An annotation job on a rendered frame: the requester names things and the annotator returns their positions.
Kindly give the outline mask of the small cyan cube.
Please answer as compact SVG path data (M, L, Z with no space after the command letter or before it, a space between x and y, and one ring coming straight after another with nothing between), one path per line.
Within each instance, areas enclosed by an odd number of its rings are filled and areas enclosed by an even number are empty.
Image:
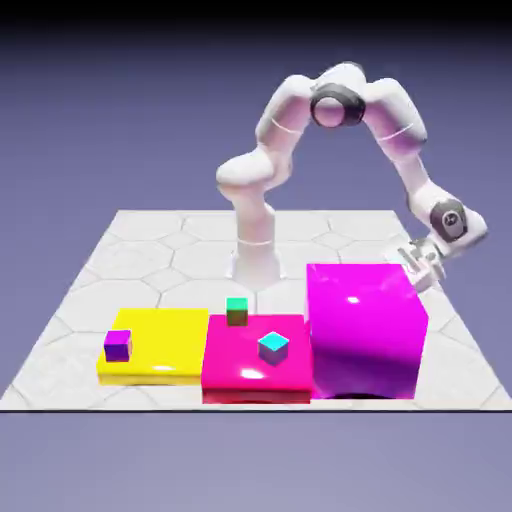
M277 366L288 357L289 339L272 331L258 340L258 356L271 366Z

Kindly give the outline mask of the small purple cube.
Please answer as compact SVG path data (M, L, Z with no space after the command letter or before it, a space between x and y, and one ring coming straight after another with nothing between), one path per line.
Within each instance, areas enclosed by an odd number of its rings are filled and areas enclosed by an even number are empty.
M104 339L103 348L107 362L128 362L132 353L131 331L108 331Z

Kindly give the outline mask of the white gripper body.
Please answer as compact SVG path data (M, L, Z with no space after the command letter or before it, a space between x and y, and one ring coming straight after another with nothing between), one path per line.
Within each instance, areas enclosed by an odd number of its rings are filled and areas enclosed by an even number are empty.
M445 277L435 246L400 246L396 249L396 255L417 292L426 291Z

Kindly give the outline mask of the large yellow box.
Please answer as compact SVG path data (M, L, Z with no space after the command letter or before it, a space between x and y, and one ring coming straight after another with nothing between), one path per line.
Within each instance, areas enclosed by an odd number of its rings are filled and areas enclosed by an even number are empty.
M209 313L204 308L122 308L110 330L130 330L128 362L107 362L96 371L102 385L198 385Z

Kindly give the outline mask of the large pink box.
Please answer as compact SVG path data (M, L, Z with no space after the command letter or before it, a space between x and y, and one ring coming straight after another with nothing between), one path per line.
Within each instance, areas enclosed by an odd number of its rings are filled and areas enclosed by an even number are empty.
M288 357L271 366L258 356L258 340L275 331L289 339ZM308 404L313 390L312 350L301 314L251 315L246 326L209 319L201 373L205 404Z

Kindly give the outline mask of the small green cube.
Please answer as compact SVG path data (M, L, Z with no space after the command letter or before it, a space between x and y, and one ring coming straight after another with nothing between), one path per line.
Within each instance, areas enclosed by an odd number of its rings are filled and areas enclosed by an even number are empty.
M248 317L248 299L246 297L228 297L226 299L226 322L228 326L246 326Z

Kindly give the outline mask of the large magenta box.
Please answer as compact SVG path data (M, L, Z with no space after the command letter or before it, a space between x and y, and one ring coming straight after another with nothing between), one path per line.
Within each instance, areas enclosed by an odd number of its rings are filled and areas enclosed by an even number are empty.
M415 397L428 314L402 266L309 264L314 397Z

